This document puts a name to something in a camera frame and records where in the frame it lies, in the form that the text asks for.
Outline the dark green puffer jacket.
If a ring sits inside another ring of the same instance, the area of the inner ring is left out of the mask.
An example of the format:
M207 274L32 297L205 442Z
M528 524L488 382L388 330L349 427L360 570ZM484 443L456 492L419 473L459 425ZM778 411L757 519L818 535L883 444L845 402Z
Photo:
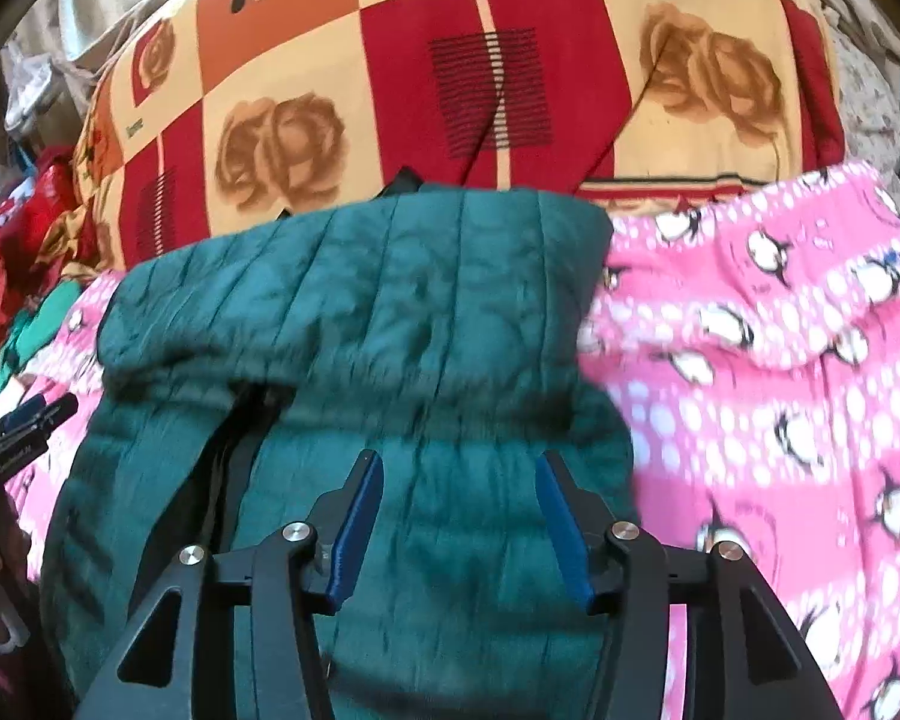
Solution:
M41 566L76 692L176 551L260 543L383 461L356 593L318 624L343 718L575 718L598 621L567 595L535 493L556 450L621 514L634 459L578 329L605 211L426 185L141 263L98 329L103 395Z

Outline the red clothes pile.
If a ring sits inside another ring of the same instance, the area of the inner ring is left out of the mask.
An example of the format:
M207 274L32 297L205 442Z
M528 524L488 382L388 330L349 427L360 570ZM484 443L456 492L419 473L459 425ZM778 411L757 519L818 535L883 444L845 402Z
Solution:
M38 158L34 195L0 226L0 346L25 300L43 289L48 265L38 255L52 224L77 208L72 157L71 148L48 148Z

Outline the light green garment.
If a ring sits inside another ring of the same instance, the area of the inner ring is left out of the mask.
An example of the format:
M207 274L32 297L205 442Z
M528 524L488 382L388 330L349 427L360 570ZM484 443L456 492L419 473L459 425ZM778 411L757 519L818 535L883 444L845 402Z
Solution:
M77 281L62 281L37 309L22 309L17 314L0 348L0 394L9 379L56 337L80 293L82 286Z

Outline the pink penguin bed sheet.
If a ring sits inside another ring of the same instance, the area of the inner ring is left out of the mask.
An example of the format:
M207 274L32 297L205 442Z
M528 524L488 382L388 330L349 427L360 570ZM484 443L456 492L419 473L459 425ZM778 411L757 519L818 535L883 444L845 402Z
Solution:
M610 218L582 376L660 541L740 546L848 718L900 718L900 213L848 163Z

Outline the red orange rose blanket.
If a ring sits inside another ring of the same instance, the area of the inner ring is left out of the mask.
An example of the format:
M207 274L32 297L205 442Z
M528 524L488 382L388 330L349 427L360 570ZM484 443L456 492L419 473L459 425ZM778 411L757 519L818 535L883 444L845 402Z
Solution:
M103 72L74 177L130 268L406 169L637 215L844 154L816 0L169 0Z

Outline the white floral cloth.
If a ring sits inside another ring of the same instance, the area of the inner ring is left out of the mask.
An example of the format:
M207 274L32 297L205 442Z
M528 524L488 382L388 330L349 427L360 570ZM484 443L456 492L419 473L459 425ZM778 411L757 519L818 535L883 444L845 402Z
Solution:
M877 0L814 0L837 60L847 154L900 190L900 34Z

